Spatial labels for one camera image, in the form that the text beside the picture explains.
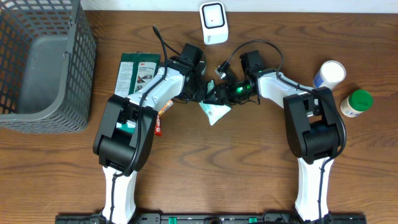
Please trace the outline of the mint green wipes pack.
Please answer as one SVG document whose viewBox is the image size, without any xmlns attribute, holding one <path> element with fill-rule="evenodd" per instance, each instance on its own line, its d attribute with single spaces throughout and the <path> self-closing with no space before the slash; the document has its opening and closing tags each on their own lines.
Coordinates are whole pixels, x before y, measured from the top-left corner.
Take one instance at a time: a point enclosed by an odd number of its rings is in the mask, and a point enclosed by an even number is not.
<svg viewBox="0 0 398 224">
<path fill-rule="evenodd" d="M 207 93 L 209 93 L 214 86 L 215 86 L 214 80 L 211 80 L 208 83 Z M 228 113 L 231 110 L 230 104 L 211 105 L 211 104 L 205 104 L 201 101 L 200 106 L 207 115 L 211 126 L 214 125 L 219 119 L 221 119 L 226 113 Z"/>
</svg>

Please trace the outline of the orange snack packet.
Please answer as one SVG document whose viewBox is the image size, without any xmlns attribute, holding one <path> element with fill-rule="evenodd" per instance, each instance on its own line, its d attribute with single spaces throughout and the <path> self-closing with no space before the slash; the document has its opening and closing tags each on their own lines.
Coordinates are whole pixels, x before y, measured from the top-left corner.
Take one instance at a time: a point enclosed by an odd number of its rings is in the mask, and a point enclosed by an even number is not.
<svg viewBox="0 0 398 224">
<path fill-rule="evenodd" d="M 161 117 L 172 105 L 173 105 L 173 101 L 169 100 L 165 106 L 158 112 L 159 116 Z"/>
</svg>

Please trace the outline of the green box with label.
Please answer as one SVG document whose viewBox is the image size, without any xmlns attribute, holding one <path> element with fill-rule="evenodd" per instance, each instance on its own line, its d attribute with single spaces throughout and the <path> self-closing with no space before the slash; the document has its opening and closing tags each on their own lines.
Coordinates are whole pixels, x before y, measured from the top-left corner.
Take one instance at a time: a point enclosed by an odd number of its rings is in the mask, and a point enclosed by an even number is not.
<svg viewBox="0 0 398 224">
<path fill-rule="evenodd" d="M 127 97 L 144 88 L 156 75 L 160 54 L 122 53 L 114 94 Z"/>
</svg>

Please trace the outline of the red packet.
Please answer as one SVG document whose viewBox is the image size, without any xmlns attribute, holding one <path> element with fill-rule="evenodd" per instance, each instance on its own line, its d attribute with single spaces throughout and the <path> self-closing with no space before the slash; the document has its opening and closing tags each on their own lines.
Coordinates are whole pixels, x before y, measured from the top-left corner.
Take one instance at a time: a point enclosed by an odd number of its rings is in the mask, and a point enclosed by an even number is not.
<svg viewBox="0 0 398 224">
<path fill-rule="evenodd" d="M 159 115 L 157 115 L 154 134 L 156 136 L 161 136 L 162 135 L 162 129 L 161 129 L 161 123 L 160 123 L 160 116 Z"/>
</svg>

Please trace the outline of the white tub blue label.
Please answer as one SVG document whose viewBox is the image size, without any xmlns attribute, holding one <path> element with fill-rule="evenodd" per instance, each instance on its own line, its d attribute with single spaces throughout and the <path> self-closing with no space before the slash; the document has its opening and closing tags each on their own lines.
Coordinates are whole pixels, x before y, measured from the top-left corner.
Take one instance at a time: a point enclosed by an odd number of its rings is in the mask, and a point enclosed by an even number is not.
<svg viewBox="0 0 398 224">
<path fill-rule="evenodd" d="M 313 78 L 313 86 L 315 88 L 327 87 L 334 89 L 346 77 L 345 67 L 335 61 L 328 60 L 322 64 L 319 71 Z"/>
</svg>

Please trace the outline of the green lid white jar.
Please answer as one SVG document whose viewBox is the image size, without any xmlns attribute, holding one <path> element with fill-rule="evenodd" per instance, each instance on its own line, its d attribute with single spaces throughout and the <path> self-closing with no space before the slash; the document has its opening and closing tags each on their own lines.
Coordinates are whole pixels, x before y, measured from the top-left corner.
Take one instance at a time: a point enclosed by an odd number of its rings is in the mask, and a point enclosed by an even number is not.
<svg viewBox="0 0 398 224">
<path fill-rule="evenodd" d="M 366 90 L 356 90 L 347 96 L 340 104 L 343 115 L 355 118 L 370 109 L 373 105 L 373 97 Z"/>
</svg>

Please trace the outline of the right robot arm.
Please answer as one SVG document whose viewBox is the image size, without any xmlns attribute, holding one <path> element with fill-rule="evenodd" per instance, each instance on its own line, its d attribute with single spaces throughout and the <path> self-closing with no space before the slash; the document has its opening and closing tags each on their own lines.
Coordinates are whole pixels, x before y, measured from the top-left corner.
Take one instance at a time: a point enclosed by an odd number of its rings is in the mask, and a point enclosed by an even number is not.
<svg viewBox="0 0 398 224">
<path fill-rule="evenodd" d="M 250 69 L 245 80 L 206 91 L 201 102 L 209 105 L 243 105 L 257 96 L 283 109 L 287 142 L 298 160 L 295 211 L 302 222 L 325 223 L 331 165 L 346 144 L 345 124 L 331 90 L 302 86 L 276 69 Z"/>
</svg>

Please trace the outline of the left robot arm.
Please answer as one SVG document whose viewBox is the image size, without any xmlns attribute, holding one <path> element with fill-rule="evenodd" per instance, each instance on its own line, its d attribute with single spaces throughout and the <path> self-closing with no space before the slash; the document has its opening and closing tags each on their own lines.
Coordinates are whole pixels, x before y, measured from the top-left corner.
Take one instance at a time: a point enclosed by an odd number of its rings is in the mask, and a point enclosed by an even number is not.
<svg viewBox="0 0 398 224">
<path fill-rule="evenodd" d="M 129 223 L 136 214 L 137 173 L 147 162 L 159 111 L 177 96 L 197 96 L 206 62 L 168 59 L 140 90 L 109 98 L 96 133 L 93 152 L 106 179 L 102 223 Z"/>
</svg>

